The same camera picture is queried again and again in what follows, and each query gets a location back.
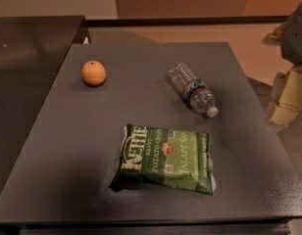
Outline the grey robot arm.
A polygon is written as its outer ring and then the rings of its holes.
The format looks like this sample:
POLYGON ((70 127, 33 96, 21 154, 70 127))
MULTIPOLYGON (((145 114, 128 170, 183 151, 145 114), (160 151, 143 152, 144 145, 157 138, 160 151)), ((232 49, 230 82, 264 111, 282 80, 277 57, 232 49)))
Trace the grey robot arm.
POLYGON ((266 110, 267 125, 280 131, 302 110, 302 2, 265 39, 278 44, 282 58, 292 64, 288 72, 277 73, 266 110))

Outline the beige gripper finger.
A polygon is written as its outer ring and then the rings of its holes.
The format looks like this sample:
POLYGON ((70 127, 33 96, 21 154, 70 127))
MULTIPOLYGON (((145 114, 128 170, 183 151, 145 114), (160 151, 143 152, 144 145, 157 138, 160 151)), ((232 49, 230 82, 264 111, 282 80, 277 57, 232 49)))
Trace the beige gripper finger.
POLYGON ((265 37, 265 40, 267 42, 277 42, 277 43, 280 43, 282 34, 284 32, 284 27, 285 27, 284 23, 282 23, 279 26, 277 26, 274 30, 272 30, 271 32, 269 32, 267 34, 267 36, 265 37))
POLYGON ((287 73, 277 73, 266 119, 270 124, 288 126, 301 110, 302 66, 294 65, 287 73))

